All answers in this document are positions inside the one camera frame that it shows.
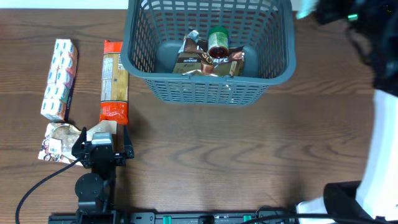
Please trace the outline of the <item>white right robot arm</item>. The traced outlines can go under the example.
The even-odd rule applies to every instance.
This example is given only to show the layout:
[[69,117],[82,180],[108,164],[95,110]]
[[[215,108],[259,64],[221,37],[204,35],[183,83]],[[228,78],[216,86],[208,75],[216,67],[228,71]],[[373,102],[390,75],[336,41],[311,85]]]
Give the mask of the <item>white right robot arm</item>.
[[397,1],[302,1],[297,18],[346,19],[346,37],[374,71],[374,124],[360,181],[326,184],[323,196],[296,206],[298,223],[397,223]]

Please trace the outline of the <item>gold coffee bag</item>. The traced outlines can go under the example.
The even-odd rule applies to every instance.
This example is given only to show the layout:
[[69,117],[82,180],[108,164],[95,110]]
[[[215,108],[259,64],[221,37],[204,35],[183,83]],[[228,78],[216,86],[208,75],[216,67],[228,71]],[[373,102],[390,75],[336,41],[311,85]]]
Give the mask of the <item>gold coffee bag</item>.
[[174,73],[211,77],[237,77],[242,75],[245,52],[242,47],[230,47],[225,58],[212,58],[208,53],[208,39],[202,40],[197,30],[189,32],[183,40],[174,66]]

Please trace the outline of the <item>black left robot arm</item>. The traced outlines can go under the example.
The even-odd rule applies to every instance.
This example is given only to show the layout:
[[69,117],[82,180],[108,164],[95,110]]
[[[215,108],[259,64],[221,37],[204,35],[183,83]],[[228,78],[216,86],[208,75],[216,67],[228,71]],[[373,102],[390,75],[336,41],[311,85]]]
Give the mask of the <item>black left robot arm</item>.
[[78,223],[129,223],[130,215],[114,208],[116,168],[134,158],[134,148],[127,127],[123,129],[123,152],[116,152],[111,133],[95,133],[87,140],[84,128],[72,147],[72,155],[91,172],[75,184],[78,197]]

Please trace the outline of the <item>green lid jar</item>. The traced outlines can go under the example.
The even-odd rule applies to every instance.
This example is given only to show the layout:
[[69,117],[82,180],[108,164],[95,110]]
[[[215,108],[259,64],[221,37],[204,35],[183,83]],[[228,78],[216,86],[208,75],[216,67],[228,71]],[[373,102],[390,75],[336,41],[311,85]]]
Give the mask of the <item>green lid jar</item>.
[[212,27],[208,32],[208,53],[212,58],[225,58],[229,55],[229,33],[222,26]]

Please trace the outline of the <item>teal wipes packet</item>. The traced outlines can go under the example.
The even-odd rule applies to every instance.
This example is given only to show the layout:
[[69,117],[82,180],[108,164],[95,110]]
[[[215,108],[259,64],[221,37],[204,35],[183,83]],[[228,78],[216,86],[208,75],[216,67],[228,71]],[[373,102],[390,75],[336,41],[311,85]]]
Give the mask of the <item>teal wipes packet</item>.
[[320,0],[298,0],[296,19],[303,19],[315,11]]

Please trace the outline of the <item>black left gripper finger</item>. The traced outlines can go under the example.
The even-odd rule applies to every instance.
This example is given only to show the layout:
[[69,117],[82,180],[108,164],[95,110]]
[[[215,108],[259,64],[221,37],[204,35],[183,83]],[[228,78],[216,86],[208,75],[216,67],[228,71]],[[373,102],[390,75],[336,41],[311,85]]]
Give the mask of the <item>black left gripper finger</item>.
[[123,127],[123,144],[125,152],[133,152],[133,145],[129,137],[127,126]]
[[81,146],[86,142],[86,127],[83,127],[78,139],[74,144],[74,149],[81,149]]

